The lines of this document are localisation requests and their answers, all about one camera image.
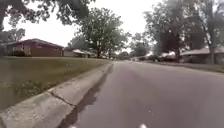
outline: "red brick house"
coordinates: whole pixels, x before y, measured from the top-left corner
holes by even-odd
[[[5,44],[7,52],[24,51],[32,57],[59,57],[63,56],[63,47],[40,39],[29,39],[20,42]]]

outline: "curb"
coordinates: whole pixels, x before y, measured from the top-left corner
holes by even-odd
[[[188,68],[188,69],[194,69],[194,70],[200,70],[200,71],[207,71],[207,72],[213,72],[213,73],[224,73],[224,70],[221,69],[220,67],[213,67],[213,66],[209,66],[209,65],[197,65],[197,64],[179,64],[179,63],[151,63],[151,64],[157,64],[157,65],[164,65],[164,66],[172,66],[172,67],[184,67],[184,68]]]
[[[0,128],[55,128],[85,94],[106,76],[112,64],[90,70],[0,113]]]

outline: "lawn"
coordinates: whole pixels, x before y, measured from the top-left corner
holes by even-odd
[[[0,58],[0,110],[106,63],[86,58]]]

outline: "asphalt road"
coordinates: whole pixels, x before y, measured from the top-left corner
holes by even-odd
[[[115,62],[82,104],[66,127],[224,128],[224,75]]]

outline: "residential street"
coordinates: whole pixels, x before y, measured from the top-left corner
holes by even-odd
[[[223,128],[224,76],[182,67],[115,62],[98,90],[78,109],[77,117],[68,118],[67,123],[73,124],[66,127]]]

